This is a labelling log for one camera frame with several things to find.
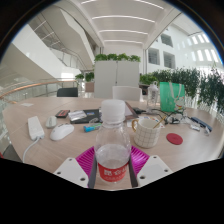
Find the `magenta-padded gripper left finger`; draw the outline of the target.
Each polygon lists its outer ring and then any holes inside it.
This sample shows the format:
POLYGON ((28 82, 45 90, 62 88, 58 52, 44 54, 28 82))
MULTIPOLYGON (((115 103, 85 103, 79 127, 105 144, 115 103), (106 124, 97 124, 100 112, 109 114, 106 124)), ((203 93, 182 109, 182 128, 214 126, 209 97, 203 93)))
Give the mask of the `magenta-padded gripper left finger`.
POLYGON ((67 158, 54 174, 81 187, 93 189, 96 172, 97 162, 94 148, 91 147, 76 158, 67 158))

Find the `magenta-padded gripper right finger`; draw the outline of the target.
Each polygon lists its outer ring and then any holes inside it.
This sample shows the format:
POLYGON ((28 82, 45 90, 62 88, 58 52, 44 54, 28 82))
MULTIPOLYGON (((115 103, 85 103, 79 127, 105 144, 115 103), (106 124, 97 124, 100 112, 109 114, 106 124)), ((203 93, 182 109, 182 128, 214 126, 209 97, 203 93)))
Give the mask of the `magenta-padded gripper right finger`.
POLYGON ((131 148, 129 174, 133 188, 146 186, 172 173, 158 155, 149 156, 136 147, 131 148))

